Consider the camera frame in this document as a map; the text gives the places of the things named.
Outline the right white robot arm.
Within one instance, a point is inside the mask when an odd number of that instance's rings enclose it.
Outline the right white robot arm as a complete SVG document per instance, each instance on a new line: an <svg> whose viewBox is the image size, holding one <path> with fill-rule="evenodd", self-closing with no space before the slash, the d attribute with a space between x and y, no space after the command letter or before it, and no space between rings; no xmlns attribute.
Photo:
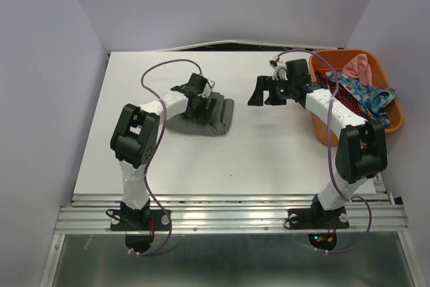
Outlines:
<svg viewBox="0 0 430 287"><path fill-rule="evenodd" d="M385 170L386 137L381 122L368 121L344 106L329 87L313 81L304 59L269 62L272 76L259 76L249 106L281 106L292 99L327 125L338 139L335 155L328 156L331 182L312 200L310 208L291 210L291 225L310 222L323 227L332 220L346 222L345 203L358 187Z"/></svg>

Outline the red dotted skirt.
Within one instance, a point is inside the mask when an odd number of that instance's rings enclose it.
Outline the red dotted skirt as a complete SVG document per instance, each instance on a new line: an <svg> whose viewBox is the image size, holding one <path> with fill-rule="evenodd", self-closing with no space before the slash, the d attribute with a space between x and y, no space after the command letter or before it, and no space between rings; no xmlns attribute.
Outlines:
<svg viewBox="0 0 430 287"><path fill-rule="evenodd" d="M330 78L327 76L327 73L321 73L319 71L316 71L315 77L317 81L321 81L326 84L331 93L335 91L335 82L330 80ZM362 110L362 105L342 85L340 85L335 97L353 113L357 114L358 116L361 116L362 118L365 118L366 120L372 120L372 117L368 116Z"/></svg>

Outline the grey skirt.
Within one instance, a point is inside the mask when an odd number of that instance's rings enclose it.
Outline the grey skirt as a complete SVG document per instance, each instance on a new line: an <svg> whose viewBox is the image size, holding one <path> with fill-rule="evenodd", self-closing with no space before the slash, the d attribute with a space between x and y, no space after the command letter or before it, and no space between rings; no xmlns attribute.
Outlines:
<svg viewBox="0 0 430 287"><path fill-rule="evenodd" d="M190 136L224 136L230 130L234 100L213 92L204 108L172 116L166 123L167 130Z"/></svg>

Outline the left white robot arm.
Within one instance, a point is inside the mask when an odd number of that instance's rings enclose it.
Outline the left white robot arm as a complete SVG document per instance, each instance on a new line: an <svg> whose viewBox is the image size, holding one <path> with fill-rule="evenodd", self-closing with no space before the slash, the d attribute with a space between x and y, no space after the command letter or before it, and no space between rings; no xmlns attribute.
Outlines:
<svg viewBox="0 0 430 287"><path fill-rule="evenodd" d="M126 104L110 140L118 160L123 195L118 211L107 215L133 229L151 221L147 173L166 130L196 136L223 136L228 132L234 102L214 91L214 82L200 73L175 85L155 100L136 106Z"/></svg>

